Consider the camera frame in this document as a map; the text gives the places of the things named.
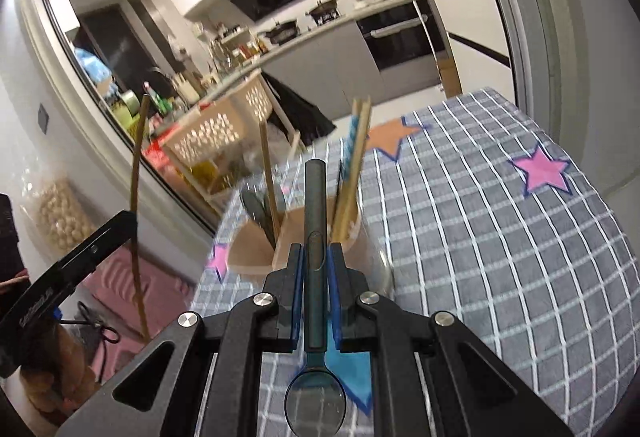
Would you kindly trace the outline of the person's left hand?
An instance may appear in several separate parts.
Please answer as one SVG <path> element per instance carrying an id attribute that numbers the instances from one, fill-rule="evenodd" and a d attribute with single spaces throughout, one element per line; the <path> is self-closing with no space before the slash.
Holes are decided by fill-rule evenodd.
<path id="1" fill-rule="evenodd" d="M 62 417 L 71 415 L 101 387 L 84 346 L 58 322 L 28 347 L 20 379 L 39 412 Z"/>

